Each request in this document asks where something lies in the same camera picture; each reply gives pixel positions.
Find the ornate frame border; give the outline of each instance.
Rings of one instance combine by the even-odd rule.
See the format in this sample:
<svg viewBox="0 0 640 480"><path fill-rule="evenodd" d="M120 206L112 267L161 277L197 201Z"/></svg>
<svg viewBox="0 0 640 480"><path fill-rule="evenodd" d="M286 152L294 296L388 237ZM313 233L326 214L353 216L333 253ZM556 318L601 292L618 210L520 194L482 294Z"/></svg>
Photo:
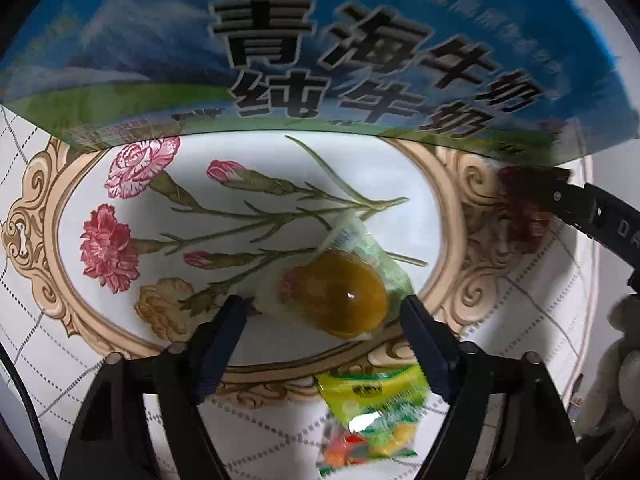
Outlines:
<svg viewBox="0 0 640 480"><path fill-rule="evenodd" d="M437 195L443 249L418 295L432 314L459 333L489 312L495 279L508 270L514 258L501 241L505 230L500 226L505 219L494 207L497 179L480 156L404 140L387 142L418 166ZM76 156L69 146L51 138L24 171L22 197L2 224L2 244L18 273L31 280L37 305L46 316L59 319L68 336L79 334L100 354L154 355L160 347L115 326L84 302L60 260L62 211L74 189L107 151ZM399 323L394 323L373 340L345 343L313 357L285 364L228 367L218 395L252 408L281 399L310 399L318 394L312 378L317 372L365 370L412 359Z"/></svg>

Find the transparent plastic wrapper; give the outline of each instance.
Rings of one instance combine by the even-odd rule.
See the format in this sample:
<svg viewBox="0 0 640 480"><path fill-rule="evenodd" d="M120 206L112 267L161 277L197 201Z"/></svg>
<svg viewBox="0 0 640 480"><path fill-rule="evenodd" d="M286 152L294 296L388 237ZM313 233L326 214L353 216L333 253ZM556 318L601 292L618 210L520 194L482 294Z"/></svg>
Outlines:
<svg viewBox="0 0 640 480"><path fill-rule="evenodd" d="M322 476L371 460L416 456L415 432L429 385L418 365L371 375L318 374L334 415L324 429Z"/></svg>
<svg viewBox="0 0 640 480"><path fill-rule="evenodd" d="M340 339L366 339L397 318L402 299L412 293L404 270L348 214L306 264L272 269L254 305Z"/></svg>

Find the brown egg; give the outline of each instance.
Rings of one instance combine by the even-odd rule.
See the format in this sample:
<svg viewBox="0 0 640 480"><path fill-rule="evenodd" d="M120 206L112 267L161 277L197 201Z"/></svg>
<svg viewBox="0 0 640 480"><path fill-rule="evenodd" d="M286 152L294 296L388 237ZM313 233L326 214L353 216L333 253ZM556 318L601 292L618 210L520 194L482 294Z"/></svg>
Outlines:
<svg viewBox="0 0 640 480"><path fill-rule="evenodd" d="M309 323L341 339L371 332L386 316L386 290L376 271L341 251L297 268L293 296Z"/></svg>

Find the white checkered tablecloth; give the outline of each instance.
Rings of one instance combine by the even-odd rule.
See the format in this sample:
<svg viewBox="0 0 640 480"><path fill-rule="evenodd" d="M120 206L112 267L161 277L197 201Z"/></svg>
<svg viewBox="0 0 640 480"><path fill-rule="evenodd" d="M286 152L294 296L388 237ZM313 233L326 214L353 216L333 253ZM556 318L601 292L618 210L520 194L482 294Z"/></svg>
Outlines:
<svg viewBox="0 0 640 480"><path fill-rule="evenodd" d="M0 118L0 221L21 196L26 164L49 140L48 134L23 118L8 110L3 113L9 126ZM590 180L588 158L567 167L574 172L576 184ZM80 336L67 337L58 320L43 316L33 300L30 280L21 277L4 254L0 271L0 342L14 360L41 423L66 439L101 357ZM596 244L556 222L537 254L527 255L498 279L494 308L480 323L468 326L463 338L475 340L492 354L519 357L528 350L539 352L567 400L586 353L596 288ZM8 382L4 369L0 376ZM17 396L12 384L10 388ZM146 404L163 475L177 478L155 399L149 397ZM446 404L432 396L418 432L417 451L422 458L439 430L444 410ZM232 478L318 477L314 463L325 422L323 402L288 402L251 411L214 400L200 411ZM488 434L497 423L495 411L486 422ZM412 478L418 462L376 462L347 468L332 478Z"/></svg>

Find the white oval background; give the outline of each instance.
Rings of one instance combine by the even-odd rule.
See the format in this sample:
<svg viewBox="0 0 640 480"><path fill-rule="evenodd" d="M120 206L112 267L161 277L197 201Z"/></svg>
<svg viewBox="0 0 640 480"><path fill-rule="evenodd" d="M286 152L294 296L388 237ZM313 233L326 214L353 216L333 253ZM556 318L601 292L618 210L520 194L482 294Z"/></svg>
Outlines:
<svg viewBox="0 0 640 480"><path fill-rule="evenodd" d="M250 213L244 200L270 211L292 211L297 206L308 209L336 207L335 202L306 200L297 202L298 194L270 196L256 192L231 190L207 177L209 163L234 160L244 167L267 176L284 178L298 186L310 182L335 196L348 198L300 146L287 139L291 135L311 147L352 187L372 200L391 200L405 196L408 202L381 212L369 220L367 227L387 251L412 256L428 262L427 267L400 263L409 274L415 290L429 279L442 247L442 226L436 195L427 178L399 150L375 137L317 132L232 132L182 136L174 161L166 168L172 179L206 208ZM82 274L80 235L83 222L92 210L107 203L115 207L118 222L128 224L133 238L163 240L160 233L192 238L241 225L241 222L202 214L172 211L178 207L151 189L128 200L110 199L104 183L109 166L120 147L113 148L84 177L69 197L59 225L59 250L66 273L80 296L113 324L151 343L166 346L150 326L135 313L141 285L152 285L159 278L179 277L196 291L207 283L229 278L249 267L203 270L187 266L182 260L186 251L206 250L220 253L255 252L257 248L292 250L317 246L326 230L313 218L288 224L275 236L251 244L249 240L267 229L201 242L170 256L164 252L140 256L140 277L126 292L112 294L100 287L98 280ZM333 218L326 216L332 223ZM254 293L260 273L252 275L231 292L245 296ZM267 316L252 317L242 334L230 364L254 365L286 362L312 356L342 342L315 330L294 330Z"/></svg>

